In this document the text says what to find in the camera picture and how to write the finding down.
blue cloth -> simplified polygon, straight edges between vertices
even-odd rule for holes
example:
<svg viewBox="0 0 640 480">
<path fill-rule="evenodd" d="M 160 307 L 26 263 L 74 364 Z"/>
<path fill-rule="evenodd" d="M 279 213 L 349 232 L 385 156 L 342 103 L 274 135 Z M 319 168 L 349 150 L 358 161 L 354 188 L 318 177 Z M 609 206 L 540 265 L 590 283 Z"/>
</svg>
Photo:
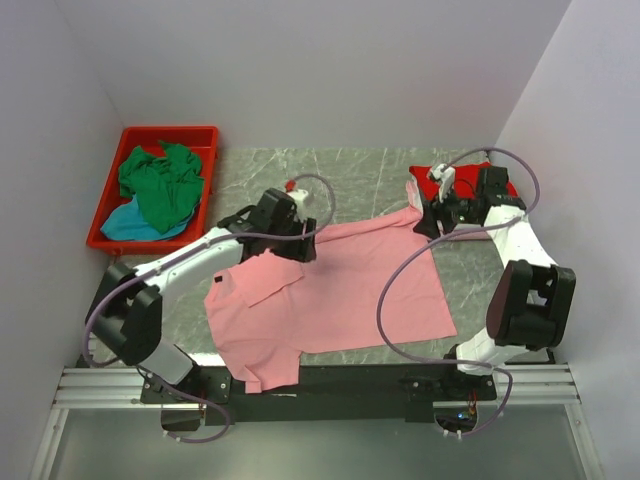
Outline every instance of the blue cloth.
<svg viewBox="0 0 640 480">
<path fill-rule="evenodd" d="M 160 233 L 142 218 L 137 196 L 134 195 L 129 203 L 120 205 L 111 212 L 111 215 L 109 215 L 107 221 L 104 222 L 100 231 L 104 233 L 104 236 L 109 240 L 119 242 L 155 242 L 156 240 L 167 240 L 184 232 L 194 212 L 195 208 L 187 218 L 165 233 Z"/>
</svg>

pile of clothes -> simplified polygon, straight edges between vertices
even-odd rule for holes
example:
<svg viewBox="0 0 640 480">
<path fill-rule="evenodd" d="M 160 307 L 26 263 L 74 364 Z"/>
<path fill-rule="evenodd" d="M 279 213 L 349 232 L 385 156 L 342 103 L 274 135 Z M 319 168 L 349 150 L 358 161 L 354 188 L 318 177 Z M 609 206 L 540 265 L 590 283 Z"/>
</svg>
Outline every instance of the pile of clothes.
<svg viewBox="0 0 640 480">
<path fill-rule="evenodd" d="M 160 142 L 166 156 L 138 146 L 118 169 L 120 195 L 101 232 L 114 241 L 153 242 L 182 233 L 202 198 L 200 157 L 184 145 Z"/>
</svg>

red cloth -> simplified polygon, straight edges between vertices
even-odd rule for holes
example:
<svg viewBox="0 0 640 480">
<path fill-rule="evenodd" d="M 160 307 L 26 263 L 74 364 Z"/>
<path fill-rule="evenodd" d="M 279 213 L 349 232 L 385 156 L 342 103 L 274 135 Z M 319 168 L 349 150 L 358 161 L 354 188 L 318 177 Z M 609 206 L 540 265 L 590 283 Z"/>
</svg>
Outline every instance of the red cloth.
<svg viewBox="0 0 640 480">
<path fill-rule="evenodd" d="M 456 170 L 456 181 L 453 184 L 453 189 L 460 198 L 473 198 L 473 191 L 471 187 L 464 181 L 466 180 L 473 188 L 477 188 L 478 171 L 483 167 L 488 167 L 491 164 L 489 162 L 480 163 L 477 165 L 464 165 L 462 167 L 453 167 Z M 416 178 L 418 187 L 427 198 L 427 200 L 433 200 L 438 194 L 438 184 L 429 179 L 429 170 L 431 167 L 409 167 L 409 173 Z M 518 192 L 515 187 L 509 182 L 507 184 L 509 194 L 514 197 L 518 196 Z"/>
</svg>

white metal frame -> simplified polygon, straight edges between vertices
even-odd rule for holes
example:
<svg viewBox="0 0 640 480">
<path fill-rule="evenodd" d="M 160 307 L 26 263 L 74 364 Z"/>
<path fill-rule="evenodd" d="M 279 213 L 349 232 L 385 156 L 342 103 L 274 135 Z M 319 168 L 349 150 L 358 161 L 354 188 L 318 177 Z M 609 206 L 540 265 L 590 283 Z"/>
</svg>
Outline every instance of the white metal frame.
<svg viewBox="0 0 640 480">
<path fill-rule="evenodd" d="M 218 355 L 196 359 L 203 365 L 224 365 Z M 514 387 L 509 405 L 564 405 L 571 431 L 588 480 L 604 474 L 580 405 L 580 397 L 568 365 L 509 365 Z M 496 405 L 504 396 L 507 378 L 494 373 L 498 398 L 478 402 Z M 67 368 L 63 371 L 49 421 L 40 444 L 31 480 L 49 478 L 67 415 L 71 410 L 197 409 L 197 404 L 148 405 L 140 403 L 144 379 L 133 368 Z M 435 402 L 435 407 L 463 406 L 465 402 Z"/>
</svg>

red object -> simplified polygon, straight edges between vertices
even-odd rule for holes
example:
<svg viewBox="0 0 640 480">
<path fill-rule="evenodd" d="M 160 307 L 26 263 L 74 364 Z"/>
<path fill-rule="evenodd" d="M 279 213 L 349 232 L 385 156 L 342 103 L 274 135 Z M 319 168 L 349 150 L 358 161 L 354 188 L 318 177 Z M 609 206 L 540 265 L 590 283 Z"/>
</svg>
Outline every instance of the red object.
<svg viewBox="0 0 640 480">
<path fill-rule="evenodd" d="M 478 180 L 478 171 L 481 168 L 489 167 L 491 164 L 489 162 L 480 163 L 477 165 L 464 165 L 462 167 L 453 167 L 456 170 L 456 181 L 453 184 L 453 189 L 460 198 L 473 198 L 473 190 L 467 182 L 473 185 L 474 190 L 477 188 L 477 180 Z M 424 193 L 424 196 L 427 200 L 433 200 L 435 196 L 438 194 L 438 184 L 433 180 L 429 179 L 429 170 L 431 167 L 418 167 L 411 166 L 409 167 L 409 173 L 413 175 L 417 182 L 418 187 Z M 509 182 L 507 184 L 507 190 L 509 190 L 509 194 L 513 196 L 517 196 L 518 192 L 515 187 Z"/>
<path fill-rule="evenodd" d="M 120 196 L 118 167 L 129 158 L 131 151 L 138 145 L 153 155 L 164 155 L 165 153 L 158 143 L 159 140 L 168 143 L 180 143 L 200 156 L 202 160 L 200 176 L 204 178 L 204 194 L 200 200 L 200 205 L 196 208 L 193 218 L 185 231 L 172 239 L 157 242 L 114 242 L 109 240 L 102 234 L 100 227 L 116 207 L 131 201 L 129 198 Z M 204 235 L 209 193 L 213 193 L 211 182 L 213 180 L 217 141 L 218 129 L 213 126 L 125 128 L 122 132 L 122 137 L 120 137 L 118 151 L 107 177 L 107 183 L 102 192 L 98 209 L 93 217 L 93 223 L 87 237 L 87 245 L 104 250 L 111 255 L 167 254 L 188 245 Z"/>
</svg>

